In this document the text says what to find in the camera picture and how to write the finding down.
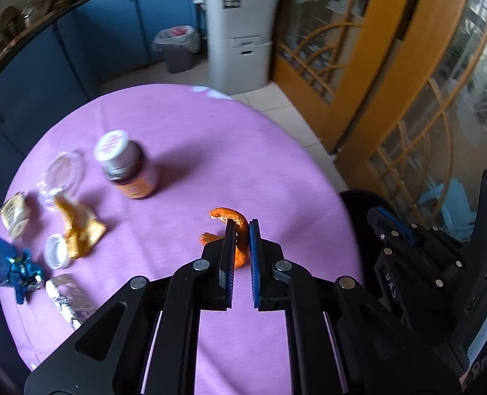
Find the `orange peel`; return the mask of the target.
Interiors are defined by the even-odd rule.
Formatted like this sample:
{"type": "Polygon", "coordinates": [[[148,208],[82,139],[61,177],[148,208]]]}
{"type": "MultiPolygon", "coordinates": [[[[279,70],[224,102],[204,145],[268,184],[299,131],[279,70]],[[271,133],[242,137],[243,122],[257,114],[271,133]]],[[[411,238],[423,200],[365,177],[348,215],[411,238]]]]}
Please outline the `orange peel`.
{"type": "Polygon", "coordinates": [[[226,232],[229,234],[228,238],[224,235],[203,233],[200,237],[203,247],[201,258],[225,264],[229,254],[232,254],[233,268],[242,268],[250,259],[250,226],[247,218],[237,210],[223,207],[210,210],[209,215],[232,228],[226,232]]]}

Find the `yellow snack wrapper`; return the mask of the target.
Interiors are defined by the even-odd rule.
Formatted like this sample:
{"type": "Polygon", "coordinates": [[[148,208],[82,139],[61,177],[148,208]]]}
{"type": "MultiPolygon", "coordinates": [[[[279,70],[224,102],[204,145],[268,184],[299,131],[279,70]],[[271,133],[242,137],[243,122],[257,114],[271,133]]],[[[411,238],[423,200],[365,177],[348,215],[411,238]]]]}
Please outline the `yellow snack wrapper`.
{"type": "Polygon", "coordinates": [[[65,224],[68,257],[80,259],[87,256],[106,233],[106,225],[87,205],[71,200],[62,192],[55,195],[54,203],[65,224]]]}

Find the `brown medicine bottle white cap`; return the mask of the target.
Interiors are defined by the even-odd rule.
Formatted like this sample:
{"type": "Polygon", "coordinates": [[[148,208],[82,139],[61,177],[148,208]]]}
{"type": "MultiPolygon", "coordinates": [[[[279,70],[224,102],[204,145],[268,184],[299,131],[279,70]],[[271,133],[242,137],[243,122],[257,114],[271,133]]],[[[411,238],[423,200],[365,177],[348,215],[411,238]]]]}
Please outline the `brown medicine bottle white cap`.
{"type": "Polygon", "coordinates": [[[141,200],[155,192],[160,178],[158,169],[127,131],[105,133],[94,146],[93,156],[109,181],[126,197],[141,200]]]}

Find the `blue foil wrapper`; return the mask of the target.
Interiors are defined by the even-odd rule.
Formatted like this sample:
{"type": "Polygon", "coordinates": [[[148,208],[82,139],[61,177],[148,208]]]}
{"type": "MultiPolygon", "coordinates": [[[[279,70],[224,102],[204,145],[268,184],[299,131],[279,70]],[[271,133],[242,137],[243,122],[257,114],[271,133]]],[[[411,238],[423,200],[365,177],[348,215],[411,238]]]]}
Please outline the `blue foil wrapper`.
{"type": "Polygon", "coordinates": [[[17,305],[27,302],[27,294],[39,290],[45,283],[44,269],[32,260],[32,252],[24,249],[15,257],[0,259],[0,286],[14,290],[17,305]]]}

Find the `grey trash bin with bag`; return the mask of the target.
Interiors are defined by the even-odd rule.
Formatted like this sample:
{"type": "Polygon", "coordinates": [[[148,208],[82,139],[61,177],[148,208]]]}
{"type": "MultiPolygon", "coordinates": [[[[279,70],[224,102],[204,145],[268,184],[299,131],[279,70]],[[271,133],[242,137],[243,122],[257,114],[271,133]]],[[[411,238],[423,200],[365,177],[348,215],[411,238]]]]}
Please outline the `grey trash bin with bag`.
{"type": "Polygon", "coordinates": [[[161,30],[152,40],[153,50],[162,55],[167,71],[171,74],[192,69],[194,55],[200,47],[200,34],[189,25],[161,30]]]}

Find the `blue kitchen cabinets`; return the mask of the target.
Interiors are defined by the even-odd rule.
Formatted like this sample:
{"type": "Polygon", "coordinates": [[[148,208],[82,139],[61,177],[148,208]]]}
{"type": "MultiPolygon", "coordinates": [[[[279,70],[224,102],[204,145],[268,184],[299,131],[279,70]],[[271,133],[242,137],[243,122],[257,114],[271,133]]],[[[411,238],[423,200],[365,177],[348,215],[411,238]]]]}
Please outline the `blue kitchen cabinets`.
{"type": "Polygon", "coordinates": [[[18,167],[103,83],[157,63],[164,29],[195,25],[191,0],[74,0],[0,60],[0,205],[18,167]]]}

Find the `purple tablecloth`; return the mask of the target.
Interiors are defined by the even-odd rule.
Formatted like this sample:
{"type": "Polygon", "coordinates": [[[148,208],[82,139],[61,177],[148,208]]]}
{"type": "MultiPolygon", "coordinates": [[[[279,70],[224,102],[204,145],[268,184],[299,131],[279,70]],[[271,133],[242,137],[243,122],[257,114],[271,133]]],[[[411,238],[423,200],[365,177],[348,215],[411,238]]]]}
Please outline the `purple tablecloth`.
{"type": "MultiPolygon", "coordinates": [[[[261,236],[314,276],[361,279],[350,219],[320,167],[265,115],[214,94],[145,85],[101,96],[62,119],[31,149],[4,198],[25,192],[31,201],[34,219],[19,249],[29,248],[44,266],[47,238],[64,227],[59,213],[35,199],[39,176],[60,152],[78,151],[84,177],[75,197],[108,231],[64,271],[95,306],[132,277],[168,277],[199,258],[200,235],[225,228],[209,215],[217,207],[259,219],[261,236]],[[140,142],[155,163],[160,181],[151,197],[127,198],[94,159],[98,139],[115,129],[140,142]]],[[[229,311],[202,313],[195,394],[291,394],[284,314],[253,307],[248,266],[235,272],[233,297],[229,311]]],[[[0,288],[0,303],[31,370],[74,331],[44,289],[19,306],[13,290],[0,288]]]]}

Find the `silver foil wrapper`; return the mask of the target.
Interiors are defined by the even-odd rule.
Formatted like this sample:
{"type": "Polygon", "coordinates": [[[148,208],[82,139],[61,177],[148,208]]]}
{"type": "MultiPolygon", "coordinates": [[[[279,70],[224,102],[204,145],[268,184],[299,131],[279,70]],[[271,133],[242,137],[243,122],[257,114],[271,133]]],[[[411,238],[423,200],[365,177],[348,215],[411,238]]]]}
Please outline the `silver foil wrapper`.
{"type": "Polygon", "coordinates": [[[71,274],[61,274],[45,283],[46,293],[59,314],[77,330],[97,310],[71,274]]]}

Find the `orange glass door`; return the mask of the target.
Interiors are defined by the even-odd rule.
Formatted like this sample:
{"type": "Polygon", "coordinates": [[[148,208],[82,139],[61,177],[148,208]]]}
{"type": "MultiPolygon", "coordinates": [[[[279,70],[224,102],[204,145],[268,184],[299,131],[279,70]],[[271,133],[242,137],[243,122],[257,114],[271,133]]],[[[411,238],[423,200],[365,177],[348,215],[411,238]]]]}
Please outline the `orange glass door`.
{"type": "Polygon", "coordinates": [[[282,0],[274,79],[347,186],[470,238],[487,170],[487,0],[282,0]]]}

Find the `small white plastic cup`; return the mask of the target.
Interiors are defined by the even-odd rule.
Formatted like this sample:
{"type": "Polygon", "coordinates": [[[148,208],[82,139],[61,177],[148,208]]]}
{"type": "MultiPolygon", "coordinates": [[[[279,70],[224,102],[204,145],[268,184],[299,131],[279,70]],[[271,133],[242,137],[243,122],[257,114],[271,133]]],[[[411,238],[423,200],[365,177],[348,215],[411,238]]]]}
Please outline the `small white plastic cup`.
{"type": "Polygon", "coordinates": [[[68,245],[62,234],[52,234],[44,245],[44,259],[52,270],[67,268],[70,264],[68,245]]]}

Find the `clear round plastic lid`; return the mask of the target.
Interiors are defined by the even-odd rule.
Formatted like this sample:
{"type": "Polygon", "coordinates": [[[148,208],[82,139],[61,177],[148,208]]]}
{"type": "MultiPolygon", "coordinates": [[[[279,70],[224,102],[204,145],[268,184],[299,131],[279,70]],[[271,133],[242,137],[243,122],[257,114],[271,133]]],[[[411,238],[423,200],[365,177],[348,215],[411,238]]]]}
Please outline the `clear round plastic lid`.
{"type": "Polygon", "coordinates": [[[74,199],[84,177],[84,158],[78,151],[60,152],[41,170],[36,184],[39,203],[55,211],[55,197],[62,194],[74,199]]]}

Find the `beige snack wrapper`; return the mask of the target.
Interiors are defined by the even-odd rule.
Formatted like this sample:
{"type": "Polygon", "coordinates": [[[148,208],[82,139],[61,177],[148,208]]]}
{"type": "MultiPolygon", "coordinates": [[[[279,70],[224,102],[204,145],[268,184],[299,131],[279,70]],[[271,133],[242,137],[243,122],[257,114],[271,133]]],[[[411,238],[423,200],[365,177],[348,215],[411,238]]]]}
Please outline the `beige snack wrapper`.
{"type": "Polygon", "coordinates": [[[31,219],[25,193],[18,192],[7,199],[0,208],[0,218],[11,239],[24,234],[31,219]]]}

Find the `white tall appliance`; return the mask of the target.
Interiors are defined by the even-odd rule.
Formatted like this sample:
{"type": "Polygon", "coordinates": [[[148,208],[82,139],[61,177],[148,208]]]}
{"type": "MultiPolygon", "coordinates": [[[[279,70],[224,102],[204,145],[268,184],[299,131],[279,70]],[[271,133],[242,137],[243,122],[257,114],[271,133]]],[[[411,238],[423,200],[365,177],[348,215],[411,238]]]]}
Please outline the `white tall appliance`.
{"type": "Polygon", "coordinates": [[[211,85],[242,94],[269,83],[278,0],[205,0],[211,85]]]}

